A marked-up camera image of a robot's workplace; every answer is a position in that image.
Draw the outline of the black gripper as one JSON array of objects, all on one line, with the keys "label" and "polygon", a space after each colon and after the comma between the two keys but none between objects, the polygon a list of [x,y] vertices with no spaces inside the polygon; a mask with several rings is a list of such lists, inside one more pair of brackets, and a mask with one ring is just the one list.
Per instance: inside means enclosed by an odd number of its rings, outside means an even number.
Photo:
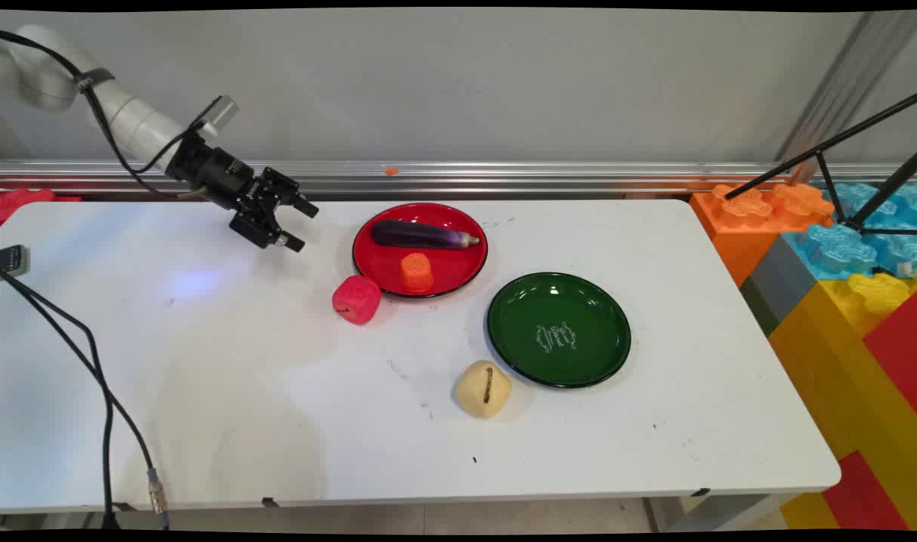
[{"label": "black gripper", "polygon": [[222,209],[237,212],[229,227],[259,249],[269,246],[303,250],[305,242],[281,229],[275,217],[260,215],[281,205],[292,206],[314,219],[318,207],[300,194],[300,183],[274,168],[265,167],[262,176],[221,148],[213,148],[197,132],[184,135],[165,173],[189,184],[191,190]]}]

